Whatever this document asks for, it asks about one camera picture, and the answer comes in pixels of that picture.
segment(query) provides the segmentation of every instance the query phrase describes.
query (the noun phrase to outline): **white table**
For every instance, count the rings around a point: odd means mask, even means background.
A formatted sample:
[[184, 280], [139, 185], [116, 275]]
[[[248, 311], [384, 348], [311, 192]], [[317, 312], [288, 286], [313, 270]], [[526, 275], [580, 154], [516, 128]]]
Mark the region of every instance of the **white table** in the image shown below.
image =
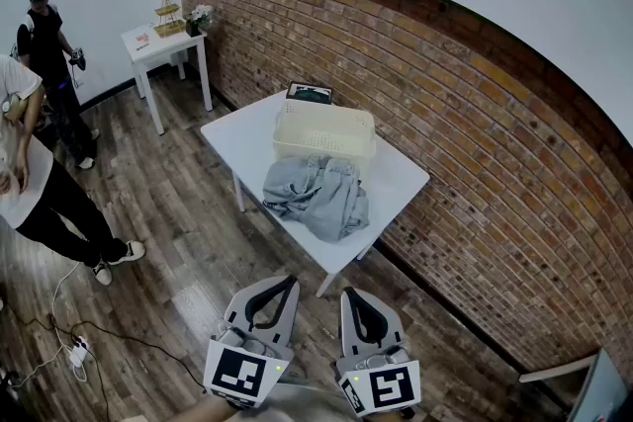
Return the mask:
[[[258, 101], [202, 127], [202, 135], [232, 170], [239, 208], [244, 211], [240, 182], [260, 203], [268, 169], [275, 162], [273, 130], [286, 92]], [[362, 187], [369, 199], [369, 226], [336, 244], [314, 236], [302, 223], [273, 216], [327, 272], [316, 293], [321, 297], [334, 277], [354, 258], [367, 253], [383, 230], [426, 184], [429, 176], [417, 165], [377, 136], [372, 159]]]
[[[147, 34], [148, 41], [137, 41], [137, 36]], [[151, 60], [163, 55], [170, 55], [176, 53], [176, 59], [178, 63], [178, 73], [180, 79], [185, 79], [185, 69], [183, 67], [182, 52], [188, 47], [195, 46], [198, 49], [198, 66], [200, 70], [200, 80], [202, 81], [202, 95], [205, 99], [205, 108], [210, 111], [213, 108], [211, 104], [211, 92], [209, 90], [209, 76], [207, 74], [207, 59], [205, 58], [205, 41], [204, 35], [189, 37], [186, 32], [174, 34], [162, 38], [156, 33], [153, 24], [143, 25], [137, 27], [134, 30], [121, 34], [123, 42], [126, 45], [130, 59], [132, 60], [132, 68], [135, 74], [136, 87], [138, 88], [138, 94], [142, 99], [147, 98], [147, 104], [149, 105], [149, 112], [151, 113], [151, 119], [154, 121], [156, 130], [159, 135], [165, 133], [165, 129], [162, 127], [160, 121], [160, 115], [156, 109], [156, 103], [154, 102], [154, 96], [151, 93], [149, 86], [149, 80], [147, 79], [147, 64]]]

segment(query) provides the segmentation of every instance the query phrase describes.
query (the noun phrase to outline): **hand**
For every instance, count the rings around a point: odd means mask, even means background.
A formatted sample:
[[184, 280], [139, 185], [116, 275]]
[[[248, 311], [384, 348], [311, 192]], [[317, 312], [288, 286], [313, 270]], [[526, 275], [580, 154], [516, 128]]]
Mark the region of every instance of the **hand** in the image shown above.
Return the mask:
[[18, 150], [18, 160], [16, 162], [16, 176], [20, 182], [20, 194], [22, 194], [29, 184], [29, 161], [27, 158], [27, 150]]
[[11, 190], [11, 175], [9, 173], [0, 174], [0, 195]]

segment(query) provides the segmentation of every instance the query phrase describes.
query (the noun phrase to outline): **cream laundry basket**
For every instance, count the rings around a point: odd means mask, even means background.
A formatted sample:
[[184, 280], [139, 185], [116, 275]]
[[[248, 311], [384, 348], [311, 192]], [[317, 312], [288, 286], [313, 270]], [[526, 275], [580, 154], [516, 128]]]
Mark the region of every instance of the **cream laundry basket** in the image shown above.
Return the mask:
[[287, 99], [273, 133], [277, 159], [313, 154], [346, 158], [367, 173], [376, 154], [374, 117], [366, 111]]

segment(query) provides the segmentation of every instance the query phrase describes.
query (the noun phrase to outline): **flower pot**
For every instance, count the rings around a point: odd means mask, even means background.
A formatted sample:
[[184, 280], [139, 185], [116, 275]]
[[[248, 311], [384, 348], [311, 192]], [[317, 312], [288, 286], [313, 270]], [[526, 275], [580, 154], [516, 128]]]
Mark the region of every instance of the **flower pot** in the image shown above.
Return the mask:
[[200, 35], [198, 24], [196, 22], [192, 22], [191, 20], [187, 20], [187, 23], [185, 24], [185, 31], [189, 34], [190, 38]]

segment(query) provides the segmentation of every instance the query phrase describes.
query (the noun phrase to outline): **black t-shirt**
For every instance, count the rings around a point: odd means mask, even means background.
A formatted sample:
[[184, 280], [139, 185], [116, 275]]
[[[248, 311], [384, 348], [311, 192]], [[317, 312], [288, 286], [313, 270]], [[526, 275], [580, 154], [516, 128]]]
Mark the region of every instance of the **black t-shirt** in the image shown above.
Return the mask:
[[45, 86], [59, 84], [68, 75], [68, 66], [57, 33], [61, 18], [50, 6], [48, 15], [43, 16], [32, 9], [33, 40], [26, 25], [18, 29], [18, 54], [31, 56], [31, 70], [39, 74]]

